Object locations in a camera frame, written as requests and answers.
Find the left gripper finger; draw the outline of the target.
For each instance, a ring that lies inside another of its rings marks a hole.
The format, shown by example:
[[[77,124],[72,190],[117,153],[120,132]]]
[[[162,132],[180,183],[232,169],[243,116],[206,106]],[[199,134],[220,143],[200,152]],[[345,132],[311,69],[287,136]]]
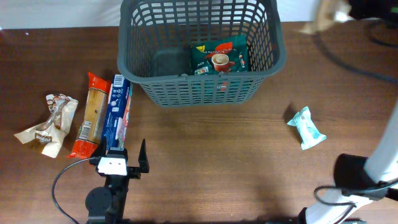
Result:
[[[139,162],[140,168],[149,168],[149,160],[147,158],[147,153],[146,153],[146,140],[145,139],[143,139],[142,143],[141,143],[138,162]]]
[[[107,146],[106,137],[103,137],[100,144],[91,154],[91,157],[104,157],[106,155],[106,146]]]

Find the orange spaghetti packet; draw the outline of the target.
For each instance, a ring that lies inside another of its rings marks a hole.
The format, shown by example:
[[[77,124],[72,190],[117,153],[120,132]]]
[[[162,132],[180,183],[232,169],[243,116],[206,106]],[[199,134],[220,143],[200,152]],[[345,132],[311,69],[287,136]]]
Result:
[[[87,75],[89,79],[88,96],[84,120],[68,158],[89,158],[101,143],[111,82],[103,80],[91,72],[88,72]]]

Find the beige snack bag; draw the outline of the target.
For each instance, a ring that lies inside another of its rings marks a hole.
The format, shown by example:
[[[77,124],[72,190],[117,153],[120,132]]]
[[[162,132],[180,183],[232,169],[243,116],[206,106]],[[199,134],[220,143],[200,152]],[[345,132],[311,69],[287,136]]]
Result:
[[[14,136],[28,149],[56,158],[69,134],[78,101],[64,94],[46,96],[49,118]]]
[[[351,9],[352,6],[348,0],[319,1],[314,20],[306,22],[298,32],[314,35],[316,32],[323,32],[337,23],[352,20],[353,18],[349,15]]]

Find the blue tissue box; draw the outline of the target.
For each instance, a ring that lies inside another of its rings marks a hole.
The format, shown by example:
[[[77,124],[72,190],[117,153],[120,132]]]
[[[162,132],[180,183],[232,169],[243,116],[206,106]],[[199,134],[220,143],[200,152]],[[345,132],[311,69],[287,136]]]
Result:
[[[129,122],[133,84],[123,75],[115,75],[109,91],[108,106],[102,132],[106,150],[124,147]]]

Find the grey plastic shopping basket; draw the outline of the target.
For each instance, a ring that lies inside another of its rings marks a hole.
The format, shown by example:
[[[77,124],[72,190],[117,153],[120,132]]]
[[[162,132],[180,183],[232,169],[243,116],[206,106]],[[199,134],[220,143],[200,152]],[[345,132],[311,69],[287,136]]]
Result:
[[[125,0],[118,68],[163,107],[243,103],[285,64],[276,0]]]

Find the mint green snack packet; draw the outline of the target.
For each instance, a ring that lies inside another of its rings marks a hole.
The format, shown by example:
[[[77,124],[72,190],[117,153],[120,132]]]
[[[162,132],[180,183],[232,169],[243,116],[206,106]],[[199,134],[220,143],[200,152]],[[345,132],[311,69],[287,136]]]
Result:
[[[319,132],[313,123],[310,109],[307,106],[297,112],[294,117],[287,122],[287,125],[297,128],[302,138],[301,148],[303,151],[327,139],[327,136]]]

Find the green coffee sachet bag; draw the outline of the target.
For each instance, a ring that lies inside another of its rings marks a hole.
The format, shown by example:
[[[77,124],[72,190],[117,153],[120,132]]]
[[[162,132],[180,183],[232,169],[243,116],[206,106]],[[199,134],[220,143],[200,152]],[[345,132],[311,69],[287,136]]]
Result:
[[[245,35],[194,44],[189,50],[191,74],[194,76],[247,74],[249,71]]]

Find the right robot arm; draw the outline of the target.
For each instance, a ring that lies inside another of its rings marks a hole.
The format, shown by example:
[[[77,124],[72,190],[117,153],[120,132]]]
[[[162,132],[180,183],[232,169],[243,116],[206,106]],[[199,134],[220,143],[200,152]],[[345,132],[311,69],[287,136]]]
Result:
[[[321,32],[337,22],[336,15],[344,13],[356,20],[373,19],[397,25],[397,1],[320,1],[314,20],[303,31],[312,34],[324,56],[339,67],[397,84],[397,79],[362,70],[347,64],[334,55],[321,38]],[[334,185],[317,187],[313,194],[316,203],[305,207],[297,223],[349,223],[349,216],[362,206],[389,198],[397,200],[397,110],[394,109],[384,135],[370,157],[341,154],[334,167]]]

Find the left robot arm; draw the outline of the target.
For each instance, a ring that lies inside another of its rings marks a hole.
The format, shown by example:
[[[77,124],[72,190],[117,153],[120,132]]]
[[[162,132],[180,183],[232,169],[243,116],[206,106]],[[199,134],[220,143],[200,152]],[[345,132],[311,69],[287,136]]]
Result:
[[[148,173],[150,166],[146,153],[146,141],[143,140],[139,152],[137,167],[127,165],[127,149],[106,146],[106,140],[90,156],[90,164],[96,172],[105,178],[102,187],[91,190],[85,199],[88,210],[88,223],[121,224],[129,223],[124,218],[124,208],[129,191],[129,181],[140,179],[141,174]]]

